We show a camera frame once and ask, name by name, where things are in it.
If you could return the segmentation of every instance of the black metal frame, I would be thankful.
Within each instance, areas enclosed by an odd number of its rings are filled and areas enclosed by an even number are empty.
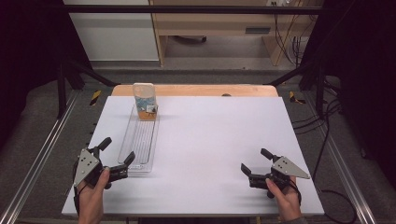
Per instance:
[[[60,10],[67,13],[196,13],[196,14],[278,14],[278,15],[334,15],[339,13],[343,15],[339,22],[337,22],[334,27],[332,27],[329,34],[319,45],[318,50],[315,52],[314,56],[311,57],[307,62],[302,63],[300,67],[293,71],[288,72],[283,77],[278,78],[270,83],[269,85],[277,86],[284,81],[295,77],[300,74],[308,73],[300,82],[300,88],[303,90],[308,90],[312,87],[314,82],[317,82],[317,112],[322,117],[322,105],[323,105],[323,81],[324,75],[320,69],[321,59],[326,52],[326,46],[328,46],[329,41],[331,41],[334,30],[337,25],[343,20],[347,11],[340,8],[323,8],[323,7],[230,7],[230,6],[110,6],[110,5],[43,5],[41,6],[45,10]],[[80,72],[86,73],[87,75],[101,81],[107,86],[115,86],[118,83],[114,83],[107,80],[91,69],[86,68],[78,62],[67,60],[66,63],[71,65]],[[59,97],[60,97],[60,111],[58,117],[60,117],[65,109],[65,92],[64,92],[64,81],[62,78],[67,77],[67,74],[63,72],[63,65],[60,65],[60,70],[58,74],[59,81]],[[77,84],[76,89],[82,89],[84,83],[82,80],[75,80]]]

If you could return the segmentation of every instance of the clear plastic tray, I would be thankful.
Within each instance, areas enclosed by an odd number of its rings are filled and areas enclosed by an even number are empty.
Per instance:
[[[158,114],[155,120],[140,120],[134,105],[119,155],[119,163],[124,164],[132,151],[135,154],[128,175],[151,172],[159,125]]]

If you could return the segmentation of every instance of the human hand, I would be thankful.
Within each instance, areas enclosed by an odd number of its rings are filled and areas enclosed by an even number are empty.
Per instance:
[[[296,183],[296,177],[291,176],[290,180]],[[274,194],[277,201],[277,208],[282,221],[291,221],[302,216],[298,193],[291,187],[285,187],[283,192],[269,178],[265,179],[268,189]]]
[[[100,223],[103,216],[103,191],[110,178],[110,169],[106,167],[96,184],[91,189],[82,181],[78,185],[79,191],[79,224],[96,224]]]

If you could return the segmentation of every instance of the white tabletop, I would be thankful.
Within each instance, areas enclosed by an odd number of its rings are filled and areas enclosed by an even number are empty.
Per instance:
[[[129,177],[105,190],[105,214],[130,217],[229,217],[277,214],[266,190],[253,189],[241,162],[267,174],[272,162],[265,147],[286,156],[308,173],[283,100],[280,97],[157,97],[161,117],[151,173]],[[110,96],[89,147],[106,137],[103,165],[118,156],[134,98]],[[305,215],[322,215],[311,179],[297,179]],[[64,209],[75,216],[73,190]]]

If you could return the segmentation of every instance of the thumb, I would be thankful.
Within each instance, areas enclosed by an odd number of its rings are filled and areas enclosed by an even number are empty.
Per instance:
[[[279,203],[284,203],[286,201],[285,195],[272,180],[266,178],[265,183],[267,184],[268,189],[271,191],[271,193],[274,194]]]
[[[110,178],[110,168],[106,167],[99,176],[99,180],[96,183],[95,189],[103,191]]]

